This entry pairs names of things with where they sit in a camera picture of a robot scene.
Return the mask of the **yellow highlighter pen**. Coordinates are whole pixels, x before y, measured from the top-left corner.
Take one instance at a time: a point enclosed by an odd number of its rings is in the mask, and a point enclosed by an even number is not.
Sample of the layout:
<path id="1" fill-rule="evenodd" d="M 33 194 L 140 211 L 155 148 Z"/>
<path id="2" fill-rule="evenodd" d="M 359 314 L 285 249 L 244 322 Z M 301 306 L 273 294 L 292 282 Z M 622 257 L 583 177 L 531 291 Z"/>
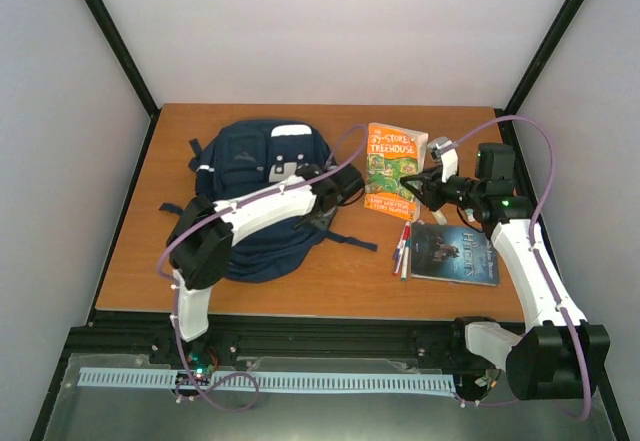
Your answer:
<path id="1" fill-rule="evenodd" d="M 446 216 L 442 213 L 441 210 L 433 211 L 432 215 L 433 215 L 435 221 L 439 225 L 447 225 L 448 224 L 448 220 L 447 220 Z"/>

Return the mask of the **purple cap whiteboard marker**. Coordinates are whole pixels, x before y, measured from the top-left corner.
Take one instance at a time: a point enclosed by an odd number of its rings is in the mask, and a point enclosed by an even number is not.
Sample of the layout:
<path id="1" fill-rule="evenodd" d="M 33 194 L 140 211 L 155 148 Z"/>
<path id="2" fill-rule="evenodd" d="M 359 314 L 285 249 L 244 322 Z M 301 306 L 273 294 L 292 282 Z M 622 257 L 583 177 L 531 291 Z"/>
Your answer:
<path id="1" fill-rule="evenodd" d="M 396 249 L 395 249 L 395 251 L 394 251 L 394 255 L 393 255 L 393 260 L 394 260 L 394 261 L 397 261 L 397 260 L 399 259 L 400 254 L 402 253 L 402 251 L 403 251 L 403 249 L 404 249 L 405 242 L 406 242 L 406 240 L 405 240 L 405 239 L 401 239 L 401 240 L 398 242 L 398 244 L 397 244 L 397 246 L 396 246 Z"/>

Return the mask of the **navy blue backpack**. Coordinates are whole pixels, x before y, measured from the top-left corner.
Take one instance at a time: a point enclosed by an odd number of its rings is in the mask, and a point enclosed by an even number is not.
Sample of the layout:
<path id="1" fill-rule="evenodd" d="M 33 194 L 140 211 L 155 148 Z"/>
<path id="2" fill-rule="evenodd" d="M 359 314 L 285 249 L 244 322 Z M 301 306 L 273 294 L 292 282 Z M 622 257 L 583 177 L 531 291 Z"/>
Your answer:
<path id="1" fill-rule="evenodd" d="M 161 210 L 179 219 L 160 261 L 176 286 L 204 290 L 221 279 L 263 283 L 292 273 L 323 240 L 376 251 L 332 231 L 338 210 L 364 193 L 364 179 L 313 126 L 254 119 L 224 127 L 206 146 L 191 140 L 195 195 Z"/>

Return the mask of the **orange Treehouse book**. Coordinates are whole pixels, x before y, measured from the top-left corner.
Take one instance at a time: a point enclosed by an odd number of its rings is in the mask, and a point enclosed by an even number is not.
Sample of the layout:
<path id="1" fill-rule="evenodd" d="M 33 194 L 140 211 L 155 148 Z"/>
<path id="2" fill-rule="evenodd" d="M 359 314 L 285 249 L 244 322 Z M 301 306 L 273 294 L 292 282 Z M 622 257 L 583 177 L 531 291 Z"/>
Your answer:
<path id="1" fill-rule="evenodd" d="M 420 203 L 400 179 L 422 171 L 429 134 L 382 123 L 368 125 L 364 207 L 416 221 Z"/>

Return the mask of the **red cap whiteboard marker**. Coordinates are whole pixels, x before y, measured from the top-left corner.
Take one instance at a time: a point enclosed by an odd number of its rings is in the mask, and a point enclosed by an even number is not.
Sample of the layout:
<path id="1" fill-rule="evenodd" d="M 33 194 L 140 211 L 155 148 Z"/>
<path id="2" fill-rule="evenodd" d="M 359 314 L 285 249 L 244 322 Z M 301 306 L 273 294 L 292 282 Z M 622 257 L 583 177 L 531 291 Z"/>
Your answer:
<path id="1" fill-rule="evenodd" d="M 405 246 L 410 236 L 410 228 L 411 228 L 411 223 L 407 221 L 403 227 L 402 234 L 400 236 L 400 239 L 394 251 L 394 257 L 393 257 L 394 267 L 392 271 L 394 275 L 397 275 L 401 269 Z"/>

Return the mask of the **green cap whiteboard marker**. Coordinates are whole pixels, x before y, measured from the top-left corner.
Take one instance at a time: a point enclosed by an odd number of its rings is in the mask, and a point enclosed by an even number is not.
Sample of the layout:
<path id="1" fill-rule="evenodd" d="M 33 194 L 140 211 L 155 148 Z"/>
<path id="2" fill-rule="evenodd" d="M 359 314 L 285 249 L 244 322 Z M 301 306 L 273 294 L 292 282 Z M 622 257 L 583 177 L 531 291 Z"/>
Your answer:
<path id="1" fill-rule="evenodd" d="M 411 242 L 411 234 L 408 233 L 405 239 L 404 249 L 401 257 L 400 264 L 400 276 L 402 281 L 407 280 L 409 259 L 410 259 L 410 242 Z"/>

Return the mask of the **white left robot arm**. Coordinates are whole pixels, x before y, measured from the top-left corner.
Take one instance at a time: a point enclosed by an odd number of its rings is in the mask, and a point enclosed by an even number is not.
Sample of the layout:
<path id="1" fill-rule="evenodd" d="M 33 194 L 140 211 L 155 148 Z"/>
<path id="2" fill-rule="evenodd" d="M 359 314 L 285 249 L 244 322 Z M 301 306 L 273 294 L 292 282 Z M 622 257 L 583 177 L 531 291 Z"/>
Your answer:
<path id="1" fill-rule="evenodd" d="M 363 177 L 353 165 L 322 169 L 311 164 L 244 196 L 193 198 L 157 264 L 175 291 L 174 353 L 190 364 L 206 356 L 209 304 L 221 279 L 271 281 L 295 271 L 326 239 L 358 245 L 359 240 L 337 235 L 330 226 L 338 209 L 363 190 Z"/>

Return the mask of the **dark blue Wuthering Heights book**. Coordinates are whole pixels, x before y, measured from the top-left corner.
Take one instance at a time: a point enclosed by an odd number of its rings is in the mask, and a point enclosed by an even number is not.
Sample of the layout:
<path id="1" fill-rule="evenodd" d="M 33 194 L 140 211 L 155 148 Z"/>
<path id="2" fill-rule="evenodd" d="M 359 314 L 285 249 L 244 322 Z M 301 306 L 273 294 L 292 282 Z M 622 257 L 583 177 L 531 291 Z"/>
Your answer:
<path id="1" fill-rule="evenodd" d="M 464 226 L 428 224 L 411 227 L 410 271 L 415 278 L 498 286 L 498 256 L 491 241 Z"/>

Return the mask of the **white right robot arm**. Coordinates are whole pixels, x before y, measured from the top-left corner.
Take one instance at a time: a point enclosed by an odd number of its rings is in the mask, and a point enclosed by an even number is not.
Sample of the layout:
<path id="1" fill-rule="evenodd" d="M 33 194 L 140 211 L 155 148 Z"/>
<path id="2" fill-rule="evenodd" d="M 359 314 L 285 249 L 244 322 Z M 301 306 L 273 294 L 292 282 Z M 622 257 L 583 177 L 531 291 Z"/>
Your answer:
<path id="1" fill-rule="evenodd" d="M 465 350 L 503 371 L 519 400 L 589 402 L 604 372 L 610 338 L 571 299 L 540 239 L 531 202 L 516 195 L 513 148 L 480 144 L 474 177 L 460 175 L 451 140 L 437 138 L 428 151 L 434 166 L 402 177 L 402 185 L 431 212 L 446 204 L 472 210 L 505 263 L 524 314 L 521 335 L 487 318 L 458 319 Z"/>

